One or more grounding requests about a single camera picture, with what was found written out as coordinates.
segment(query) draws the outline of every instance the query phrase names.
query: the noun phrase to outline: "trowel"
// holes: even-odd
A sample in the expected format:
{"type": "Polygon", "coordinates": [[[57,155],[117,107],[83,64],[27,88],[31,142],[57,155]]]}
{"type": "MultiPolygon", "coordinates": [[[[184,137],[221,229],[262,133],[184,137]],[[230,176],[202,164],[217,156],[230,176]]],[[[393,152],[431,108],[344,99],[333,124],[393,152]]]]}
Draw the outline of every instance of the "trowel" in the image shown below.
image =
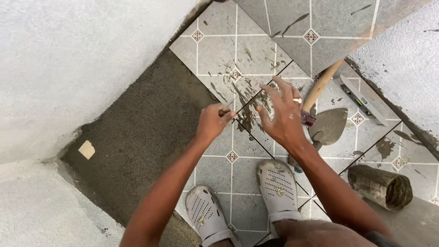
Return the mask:
{"type": "MultiPolygon", "coordinates": [[[[332,109],[315,116],[316,122],[313,126],[308,127],[308,132],[317,151],[322,145],[331,145],[340,139],[346,126],[347,117],[347,108],[332,109]]],[[[291,155],[288,156],[288,164],[294,166],[295,172],[303,172],[291,155]]]]}

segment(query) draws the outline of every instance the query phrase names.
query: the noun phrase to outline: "crocs shoe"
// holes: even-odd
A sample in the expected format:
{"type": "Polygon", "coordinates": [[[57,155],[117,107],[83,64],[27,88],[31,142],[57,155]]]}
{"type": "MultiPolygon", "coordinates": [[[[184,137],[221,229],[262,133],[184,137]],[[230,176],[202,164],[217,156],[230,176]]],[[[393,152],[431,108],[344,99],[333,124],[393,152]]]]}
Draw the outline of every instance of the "crocs shoe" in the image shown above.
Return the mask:
{"type": "Polygon", "coordinates": [[[270,223],[299,220],[296,181],[290,167],[278,160],[265,160],[259,163],[256,171],[270,223]]]}
{"type": "Polygon", "coordinates": [[[198,185],[187,193],[186,211],[203,247],[224,239],[230,239],[234,247],[242,247],[236,235],[228,229],[219,201],[209,187],[198,185]]]}

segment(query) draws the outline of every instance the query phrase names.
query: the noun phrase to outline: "right hand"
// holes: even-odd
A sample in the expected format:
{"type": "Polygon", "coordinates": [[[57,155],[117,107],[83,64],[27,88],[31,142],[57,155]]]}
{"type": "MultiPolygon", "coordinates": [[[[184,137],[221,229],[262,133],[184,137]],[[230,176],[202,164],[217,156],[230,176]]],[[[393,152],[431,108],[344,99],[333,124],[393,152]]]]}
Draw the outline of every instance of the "right hand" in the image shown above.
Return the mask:
{"type": "Polygon", "coordinates": [[[257,106],[256,110],[261,117],[264,131],[290,154],[295,155],[304,148],[306,143],[309,144],[300,120],[302,104],[293,101],[293,99],[300,97],[300,93],[295,87],[278,76],[273,76],[273,81],[281,88],[282,96],[276,88],[260,85],[273,103],[273,121],[268,116],[267,110],[262,106],[257,106]]]}

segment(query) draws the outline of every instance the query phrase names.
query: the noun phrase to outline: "left hand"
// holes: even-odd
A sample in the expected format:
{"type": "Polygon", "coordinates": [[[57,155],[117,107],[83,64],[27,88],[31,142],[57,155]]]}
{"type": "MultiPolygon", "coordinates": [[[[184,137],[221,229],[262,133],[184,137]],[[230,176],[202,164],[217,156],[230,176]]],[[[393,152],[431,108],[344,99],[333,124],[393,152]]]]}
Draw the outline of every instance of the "left hand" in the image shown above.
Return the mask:
{"type": "Polygon", "coordinates": [[[227,106],[221,103],[209,105],[201,111],[196,138],[210,144],[235,115],[235,112],[230,111],[227,106]]]}

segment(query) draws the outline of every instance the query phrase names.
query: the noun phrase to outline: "decorative diamond tile insert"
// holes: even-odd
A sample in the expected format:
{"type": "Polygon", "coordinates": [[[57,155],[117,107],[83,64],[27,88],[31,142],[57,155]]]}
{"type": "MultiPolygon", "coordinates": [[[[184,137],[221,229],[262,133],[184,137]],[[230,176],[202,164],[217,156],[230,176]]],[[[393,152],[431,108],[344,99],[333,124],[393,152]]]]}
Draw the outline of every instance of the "decorative diamond tile insert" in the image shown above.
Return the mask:
{"type": "Polygon", "coordinates": [[[235,154],[235,152],[230,152],[229,155],[227,155],[227,158],[230,160],[230,162],[234,162],[238,156],[235,154]]]}
{"type": "Polygon", "coordinates": [[[317,82],[317,80],[320,78],[320,76],[321,76],[321,74],[318,73],[317,75],[315,75],[315,76],[313,77],[313,80],[314,80],[315,82],[317,82]]]}
{"type": "Polygon", "coordinates": [[[401,169],[406,164],[406,162],[403,159],[401,159],[401,157],[398,157],[392,162],[392,164],[396,168],[401,169]]]}
{"type": "Polygon", "coordinates": [[[195,32],[192,34],[192,38],[193,38],[196,42],[199,42],[199,41],[203,38],[203,34],[201,33],[201,31],[199,31],[199,30],[195,30],[195,32]]]}
{"type": "Polygon", "coordinates": [[[364,118],[360,113],[355,113],[351,120],[354,122],[354,124],[359,125],[361,122],[363,122],[364,118]]]}
{"type": "Polygon", "coordinates": [[[317,34],[313,31],[310,30],[309,32],[307,32],[305,34],[305,39],[312,44],[316,39],[318,38],[317,34]]]}
{"type": "Polygon", "coordinates": [[[236,232],[236,227],[234,227],[234,226],[232,225],[232,223],[230,223],[227,227],[228,227],[232,232],[236,232]]]}
{"type": "Polygon", "coordinates": [[[234,80],[237,81],[239,80],[239,78],[241,78],[241,73],[239,73],[239,71],[235,68],[232,73],[230,73],[230,77],[234,80]]]}
{"type": "Polygon", "coordinates": [[[439,199],[437,197],[433,197],[430,203],[439,206],[439,199]]]}

